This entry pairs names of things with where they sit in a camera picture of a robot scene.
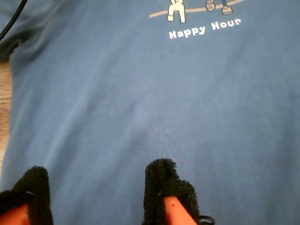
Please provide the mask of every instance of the printed graphic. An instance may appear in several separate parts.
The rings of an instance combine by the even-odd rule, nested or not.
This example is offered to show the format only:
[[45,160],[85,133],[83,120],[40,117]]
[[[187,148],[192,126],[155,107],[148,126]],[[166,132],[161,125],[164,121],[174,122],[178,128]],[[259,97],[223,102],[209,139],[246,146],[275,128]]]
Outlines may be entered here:
[[[206,10],[207,11],[212,12],[215,10],[216,5],[215,5],[214,1],[215,0],[207,0],[207,2],[206,2]],[[222,8],[223,15],[229,15],[229,14],[233,13],[233,9],[227,5],[226,0],[222,0],[222,5],[223,5],[223,8]]]
[[232,5],[240,3],[244,0],[232,0],[227,2],[227,0],[218,0],[221,1],[221,4],[216,5],[215,1],[217,0],[206,0],[205,7],[201,8],[185,8],[184,0],[170,0],[171,4],[168,10],[163,10],[160,12],[152,13],[149,15],[149,18],[153,18],[160,15],[167,14],[167,20],[172,22],[174,21],[174,13],[178,13],[180,17],[180,23],[186,22],[186,13],[197,13],[197,12],[212,12],[215,9],[221,9],[223,15],[229,15],[233,13]]
[[180,23],[186,22],[186,13],[184,10],[183,0],[171,0],[168,10],[168,21],[174,20],[174,11],[177,11],[180,16]]

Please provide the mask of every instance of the black cable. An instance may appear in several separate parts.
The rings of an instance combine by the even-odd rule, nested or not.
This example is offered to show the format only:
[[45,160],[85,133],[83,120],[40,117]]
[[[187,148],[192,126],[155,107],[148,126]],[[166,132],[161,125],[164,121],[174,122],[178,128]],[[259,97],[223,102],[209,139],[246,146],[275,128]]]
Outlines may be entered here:
[[209,216],[200,216],[201,221],[202,220],[207,220],[207,221],[202,221],[200,224],[201,225],[215,225],[215,220],[212,217]]
[[0,41],[4,38],[4,36],[8,33],[8,31],[11,29],[11,27],[14,25],[16,20],[18,19],[20,13],[22,12],[27,0],[22,0],[19,7],[15,11],[15,14],[13,17],[10,19],[6,27],[3,29],[3,31],[0,33]]

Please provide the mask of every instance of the black fuzzy tip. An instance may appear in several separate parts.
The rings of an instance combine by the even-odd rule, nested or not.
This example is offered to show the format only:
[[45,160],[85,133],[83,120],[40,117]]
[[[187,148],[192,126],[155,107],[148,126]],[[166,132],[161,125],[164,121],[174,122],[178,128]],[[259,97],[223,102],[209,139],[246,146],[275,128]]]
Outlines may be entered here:
[[31,225],[53,225],[45,168],[35,166],[29,169],[10,191],[0,193],[0,215],[24,204],[28,205]]
[[214,224],[201,216],[194,187],[180,180],[176,164],[170,159],[158,159],[146,167],[144,221],[142,225],[167,225],[164,198],[175,196],[198,225]]

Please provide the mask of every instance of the orange plastic tool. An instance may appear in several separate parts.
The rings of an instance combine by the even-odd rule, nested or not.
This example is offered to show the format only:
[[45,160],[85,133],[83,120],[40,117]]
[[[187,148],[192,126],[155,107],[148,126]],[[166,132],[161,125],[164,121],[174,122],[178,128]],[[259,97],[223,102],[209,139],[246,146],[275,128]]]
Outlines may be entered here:
[[165,197],[168,225],[197,225],[177,197]]
[[12,209],[0,216],[0,225],[30,225],[27,215],[28,205]]

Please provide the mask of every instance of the blue t-shirt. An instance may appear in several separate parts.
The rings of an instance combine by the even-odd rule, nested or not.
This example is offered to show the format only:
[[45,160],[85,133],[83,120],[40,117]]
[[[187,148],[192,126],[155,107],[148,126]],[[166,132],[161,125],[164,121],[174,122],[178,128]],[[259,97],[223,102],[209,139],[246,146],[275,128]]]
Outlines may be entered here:
[[0,43],[0,190],[44,166],[54,224],[140,225],[171,158],[217,224],[299,225],[299,22],[298,0],[29,0]]

